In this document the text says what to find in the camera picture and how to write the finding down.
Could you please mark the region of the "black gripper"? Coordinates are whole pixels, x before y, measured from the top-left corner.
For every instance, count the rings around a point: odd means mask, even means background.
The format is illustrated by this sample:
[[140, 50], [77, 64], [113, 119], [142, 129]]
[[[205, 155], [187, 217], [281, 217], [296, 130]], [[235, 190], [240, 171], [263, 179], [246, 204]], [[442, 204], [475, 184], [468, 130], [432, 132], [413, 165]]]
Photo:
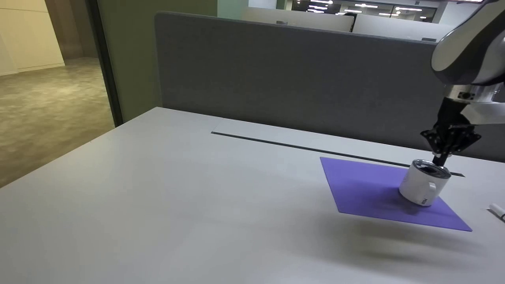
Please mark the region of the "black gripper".
[[432, 163], [435, 166], [445, 166], [453, 154], [462, 152], [481, 140], [475, 133], [475, 127], [462, 116], [464, 108], [465, 103], [445, 99], [434, 127], [421, 133], [434, 152]]

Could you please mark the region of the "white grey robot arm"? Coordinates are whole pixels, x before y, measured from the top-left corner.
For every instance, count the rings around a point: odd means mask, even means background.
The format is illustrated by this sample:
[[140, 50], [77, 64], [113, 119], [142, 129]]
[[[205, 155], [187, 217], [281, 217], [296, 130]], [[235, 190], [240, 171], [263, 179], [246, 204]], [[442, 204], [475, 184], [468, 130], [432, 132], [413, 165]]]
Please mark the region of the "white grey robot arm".
[[448, 86], [435, 124], [421, 136], [432, 151], [432, 163], [481, 140], [478, 125], [503, 125], [505, 105], [495, 95], [505, 83], [505, 0], [484, 0], [462, 24], [435, 46], [430, 70]]

